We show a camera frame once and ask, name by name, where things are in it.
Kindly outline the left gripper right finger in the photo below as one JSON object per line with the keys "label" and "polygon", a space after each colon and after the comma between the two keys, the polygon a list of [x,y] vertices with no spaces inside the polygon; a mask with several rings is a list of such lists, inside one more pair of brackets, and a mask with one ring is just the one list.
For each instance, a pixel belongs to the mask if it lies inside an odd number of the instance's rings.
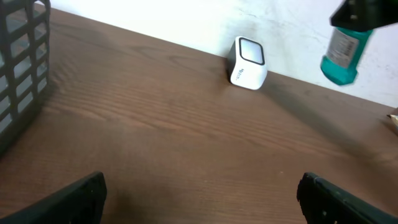
{"label": "left gripper right finger", "polygon": [[304,173],[301,178],[297,188],[297,200],[308,224],[397,223],[397,217],[312,172]]}

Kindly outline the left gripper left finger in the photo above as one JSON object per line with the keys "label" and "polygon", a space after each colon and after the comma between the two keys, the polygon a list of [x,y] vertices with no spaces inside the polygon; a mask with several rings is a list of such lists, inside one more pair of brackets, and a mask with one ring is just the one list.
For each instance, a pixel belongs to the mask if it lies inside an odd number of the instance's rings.
{"label": "left gripper left finger", "polygon": [[1,218],[1,224],[99,224],[107,196],[102,172],[94,172],[38,202]]}

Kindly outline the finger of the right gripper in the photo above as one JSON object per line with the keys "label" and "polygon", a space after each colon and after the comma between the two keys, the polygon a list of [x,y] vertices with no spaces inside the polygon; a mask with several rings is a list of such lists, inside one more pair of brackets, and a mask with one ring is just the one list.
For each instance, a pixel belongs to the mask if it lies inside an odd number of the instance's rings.
{"label": "finger of the right gripper", "polygon": [[344,0],[330,17],[333,27],[366,32],[397,23],[397,0]]}

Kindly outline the blue Listerine mouthwash bottle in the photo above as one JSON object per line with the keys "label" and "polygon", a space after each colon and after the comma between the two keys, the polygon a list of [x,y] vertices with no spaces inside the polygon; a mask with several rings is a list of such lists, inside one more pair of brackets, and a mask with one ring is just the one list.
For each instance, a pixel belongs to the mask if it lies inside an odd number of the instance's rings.
{"label": "blue Listerine mouthwash bottle", "polygon": [[357,32],[335,27],[320,68],[324,76],[336,85],[352,84],[357,66],[373,30]]}

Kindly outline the yellow snack chip bag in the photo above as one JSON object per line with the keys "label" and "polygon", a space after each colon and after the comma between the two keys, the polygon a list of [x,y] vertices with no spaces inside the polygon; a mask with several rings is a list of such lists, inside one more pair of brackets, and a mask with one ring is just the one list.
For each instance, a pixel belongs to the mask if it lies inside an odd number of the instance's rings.
{"label": "yellow snack chip bag", "polygon": [[389,120],[391,121],[391,125],[392,125],[392,129],[393,132],[397,133],[397,129],[398,129],[398,119],[397,119],[397,115],[394,114],[387,114],[386,115]]}

